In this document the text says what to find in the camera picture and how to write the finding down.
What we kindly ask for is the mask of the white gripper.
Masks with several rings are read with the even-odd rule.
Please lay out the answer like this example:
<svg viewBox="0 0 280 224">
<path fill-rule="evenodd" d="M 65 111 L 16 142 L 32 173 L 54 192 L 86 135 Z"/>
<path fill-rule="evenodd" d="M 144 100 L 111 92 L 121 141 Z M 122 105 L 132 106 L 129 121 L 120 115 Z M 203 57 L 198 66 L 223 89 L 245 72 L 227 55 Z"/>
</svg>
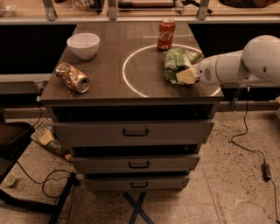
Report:
<svg viewBox="0 0 280 224">
<path fill-rule="evenodd" d="M 191 63 L 195 63 L 201 57 L 200 53 L 189 50 L 185 50 L 185 54 Z M 198 80 L 206 85 L 218 84 L 215 68 L 217 59 L 217 56 L 203 59 L 197 65 L 197 72 L 194 69 L 186 69 L 176 73 L 177 81 L 187 85 L 195 84 Z"/>
</svg>

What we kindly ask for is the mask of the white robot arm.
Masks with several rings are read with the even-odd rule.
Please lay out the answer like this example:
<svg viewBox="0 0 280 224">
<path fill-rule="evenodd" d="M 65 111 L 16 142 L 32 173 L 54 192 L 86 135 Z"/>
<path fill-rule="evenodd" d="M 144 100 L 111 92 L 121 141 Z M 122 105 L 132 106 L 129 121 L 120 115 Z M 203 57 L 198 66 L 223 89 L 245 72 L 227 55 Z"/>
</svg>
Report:
<svg viewBox="0 0 280 224">
<path fill-rule="evenodd" d="M 214 55 L 176 73 L 179 83 L 192 85 L 240 84 L 277 86 L 280 84 L 280 38 L 262 35 L 252 38 L 242 50 Z"/>
</svg>

